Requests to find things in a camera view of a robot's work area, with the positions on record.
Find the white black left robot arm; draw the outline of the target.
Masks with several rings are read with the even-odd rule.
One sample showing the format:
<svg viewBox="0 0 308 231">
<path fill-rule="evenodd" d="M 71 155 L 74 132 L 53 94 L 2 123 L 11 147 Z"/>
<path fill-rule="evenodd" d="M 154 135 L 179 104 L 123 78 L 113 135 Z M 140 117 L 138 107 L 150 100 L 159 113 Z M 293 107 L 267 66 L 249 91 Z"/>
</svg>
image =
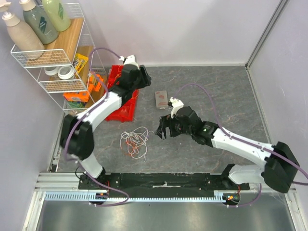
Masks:
<svg viewBox="0 0 308 231">
<path fill-rule="evenodd" d="M 60 146 L 72 156 L 89 176 L 95 189 L 105 185 L 105 169 L 98 162 L 94 151 L 93 132 L 111 113 L 120 109 L 133 96 L 135 90 L 150 86 L 151 77 L 144 65 L 123 65 L 121 76 L 106 90 L 104 96 L 79 115 L 66 115 L 60 136 Z"/>
</svg>

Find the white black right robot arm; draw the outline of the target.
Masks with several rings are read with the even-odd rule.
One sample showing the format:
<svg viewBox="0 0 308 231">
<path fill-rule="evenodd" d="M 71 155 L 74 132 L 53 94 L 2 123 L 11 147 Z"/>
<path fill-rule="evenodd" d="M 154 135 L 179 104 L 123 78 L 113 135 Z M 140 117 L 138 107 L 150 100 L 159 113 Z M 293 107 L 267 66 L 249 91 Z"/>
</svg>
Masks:
<svg viewBox="0 0 308 231">
<path fill-rule="evenodd" d="M 251 161 L 251 165 L 229 164 L 225 168 L 220 183 L 228 190 L 243 183 L 261 183 L 287 193 L 298 172 L 299 163 L 287 144 L 279 141 L 273 145 L 237 136 L 216 123 L 203 121 L 189 106 L 160 117 L 155 134 L 166 139 L 167 130 L 171 137 L 189 135 L 200 145 L 222 149 Z"/>
</svg>

